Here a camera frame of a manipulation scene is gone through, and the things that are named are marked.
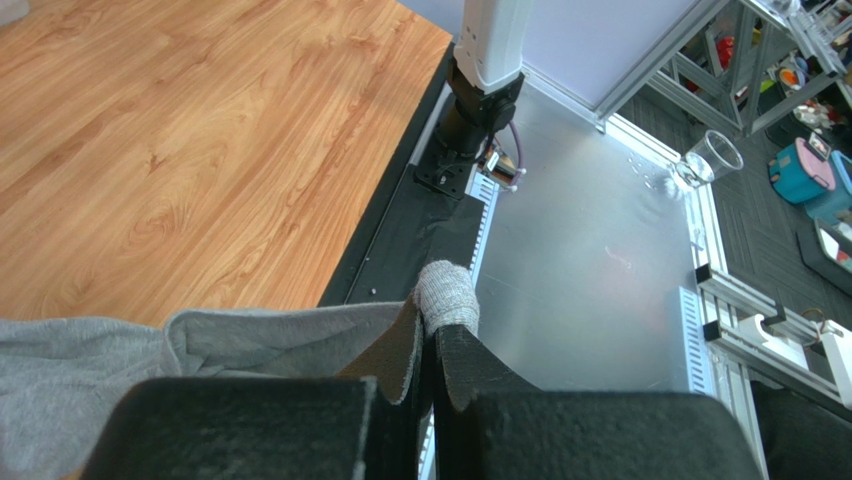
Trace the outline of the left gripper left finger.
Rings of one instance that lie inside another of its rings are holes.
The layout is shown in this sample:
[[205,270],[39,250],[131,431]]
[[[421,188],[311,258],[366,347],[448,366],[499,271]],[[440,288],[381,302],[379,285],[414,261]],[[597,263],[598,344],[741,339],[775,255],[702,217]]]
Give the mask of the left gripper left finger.
[[159,378],[109,417],[86,479],[414,479],[424,332],[412,300],[331,377]]

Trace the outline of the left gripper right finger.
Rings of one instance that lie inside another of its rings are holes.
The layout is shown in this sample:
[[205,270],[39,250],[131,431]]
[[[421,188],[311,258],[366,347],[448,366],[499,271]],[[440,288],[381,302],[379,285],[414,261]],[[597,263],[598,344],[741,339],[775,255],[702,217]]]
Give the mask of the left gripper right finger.
[[760,468],[717,400],[677,392],[541,390],[466,327],[436,353],[442,479],[757,479]]

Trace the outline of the grey garment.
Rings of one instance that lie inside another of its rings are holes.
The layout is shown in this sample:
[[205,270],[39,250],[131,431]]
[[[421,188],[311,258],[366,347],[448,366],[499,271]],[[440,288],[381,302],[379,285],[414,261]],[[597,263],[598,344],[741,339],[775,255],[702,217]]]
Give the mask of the grey garment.
[[480,309],[470,272],[426,265],[402,302],[305,310],[183,310],[160,328],[107,317],[3,320],[1,475],[59,479],[83,466],[123,396],[160,377],[331,376],[393,322],[426,335],[470,332]]

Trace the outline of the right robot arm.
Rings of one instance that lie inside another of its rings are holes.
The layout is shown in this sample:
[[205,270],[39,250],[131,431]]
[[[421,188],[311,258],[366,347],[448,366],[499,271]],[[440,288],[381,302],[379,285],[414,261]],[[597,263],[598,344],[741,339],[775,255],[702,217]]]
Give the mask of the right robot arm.
[[435,136],[448,154],[479,158],[485,144],[508,126],[525,75],[523,40],[531,1],[466,1],[447,81],[455,97]]

